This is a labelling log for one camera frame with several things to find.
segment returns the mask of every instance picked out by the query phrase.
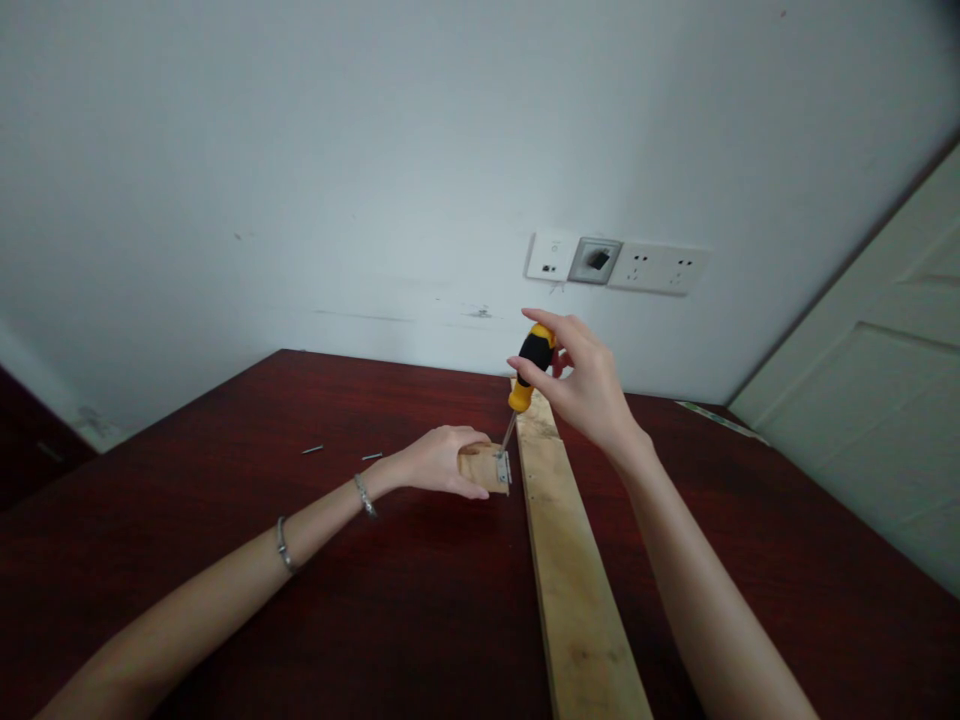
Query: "yellow screwdriver handle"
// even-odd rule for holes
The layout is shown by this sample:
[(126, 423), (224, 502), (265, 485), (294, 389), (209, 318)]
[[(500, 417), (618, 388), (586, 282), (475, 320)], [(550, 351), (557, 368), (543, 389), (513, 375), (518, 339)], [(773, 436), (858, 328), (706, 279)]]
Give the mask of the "yellow screwdriver handle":
[[(553, 349), (557, 346), (557, 338), (553, 332), (540, 323), (530, 330), (520, 348), (520, 357), (527, 358), (541, 370), (546, 370), (553, 362)], [(524, 413), (530, 408), (530, 397), (533, 395), (533, 386), (517, 373), (517, 383), (513, 386), (507, 404), (514, 412)]]

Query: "small wooden block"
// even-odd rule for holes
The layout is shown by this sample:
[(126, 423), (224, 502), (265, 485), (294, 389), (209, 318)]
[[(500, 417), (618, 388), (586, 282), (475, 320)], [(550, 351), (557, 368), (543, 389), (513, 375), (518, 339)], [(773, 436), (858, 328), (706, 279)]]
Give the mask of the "small wooden block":
[(510, 485), (497, 477), (497, 443), (474, 443), (460, 449), (457, 467), (460, 474), (487, 492), (510, 494)]

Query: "hand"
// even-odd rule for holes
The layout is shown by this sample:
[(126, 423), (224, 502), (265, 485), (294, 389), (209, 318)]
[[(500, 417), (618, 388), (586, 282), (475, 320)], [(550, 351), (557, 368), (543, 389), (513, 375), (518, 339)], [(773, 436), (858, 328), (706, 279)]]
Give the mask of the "hand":
[(471, 500), (486, 500), (490, 493), (467, 480), (457, 469), (457, 454), (464, 445), (490, 442), (484, 433), (472, 427), (443, 427), (431, 430), (413, 445), (378, 460), (366, 473), (368, 481), (394, 487), (417, 487), (456, 493)]
[[(574, 315), (561, 317), (529, 309), (523, 310), (523, 314), (557, 336), (553, 377), (526, 358), (510, 358), (510, 367), (542, 392), (560, 417), (605, 452), (611, 453), (619, 445), (636, 443), (638, 439), (649, 442), (627, 407), (610, 348)], [(574, 371), (561, 380), (560, 374), (567, 367)]]

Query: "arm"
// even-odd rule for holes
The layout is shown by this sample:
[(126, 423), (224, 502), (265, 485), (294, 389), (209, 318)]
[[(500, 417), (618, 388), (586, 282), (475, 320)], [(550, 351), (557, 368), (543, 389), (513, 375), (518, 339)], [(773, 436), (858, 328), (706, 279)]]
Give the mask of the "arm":
[[(623, 480), (680, 656), (708, 715), (816, 718), (670, 481), (650, 436), (633, 419), (610, 350), (573, 316), (524, 314), (557, 335), (553, 377), (529, 360), (508, 362), (604, 451)], [(566, 367), (575, 370), (561, 380)]]
[[(489, 442), (472, 428), (431, 430), (363, 473), (373, 502), (402, 487), (486, 499), (457, 471), (457, 452)], [(284, 523), (294, 563), (303, 566), (363, 505), (353, 480)], [(145, 718), (211, 652), (291, 578), (277, 552), (276, 526), (187, 581), (115, 635), (37, 716)]]

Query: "wall plate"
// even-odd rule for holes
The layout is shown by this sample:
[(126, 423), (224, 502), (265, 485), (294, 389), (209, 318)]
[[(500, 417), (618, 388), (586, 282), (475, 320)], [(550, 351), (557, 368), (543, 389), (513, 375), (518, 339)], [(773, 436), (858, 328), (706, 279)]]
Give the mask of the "wall plate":
[[(617, 240), (603, 240), (601, 238), (580, 238), (580, 244), (577, 245), (577, 252), (573, 256), (573, 264), (570, 266), (570, 275), (567, 277), (569, 282), (587, 282), (594, 285), (606, 285), (617, 264), (617, 256), (620, 254), (620, 243)], [(596, 261), (597, 256), (606, 255), (606, 260), (601, 260), (600, 268), (593, 267), (590, 263)]]
[(538, 230), (530, 248), (526, 276), (534, 280), (566, 280), (576, 250), (577, 236), (573, 233)]
[(712, 253), (701, 248), (627, 243), (608, 286), (621, 290), (686, 295), (703, 274)]

